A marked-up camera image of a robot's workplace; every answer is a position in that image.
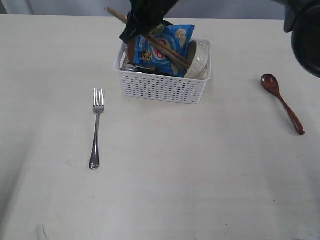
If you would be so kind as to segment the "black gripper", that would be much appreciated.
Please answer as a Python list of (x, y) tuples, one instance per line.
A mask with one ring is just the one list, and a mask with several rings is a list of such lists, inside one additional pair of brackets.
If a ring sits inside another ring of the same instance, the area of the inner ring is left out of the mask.
[(120, 39), (128, 44), (138, 35), (146, 35), (162, 23), (178, 0), (131, 0), (131, 10)]

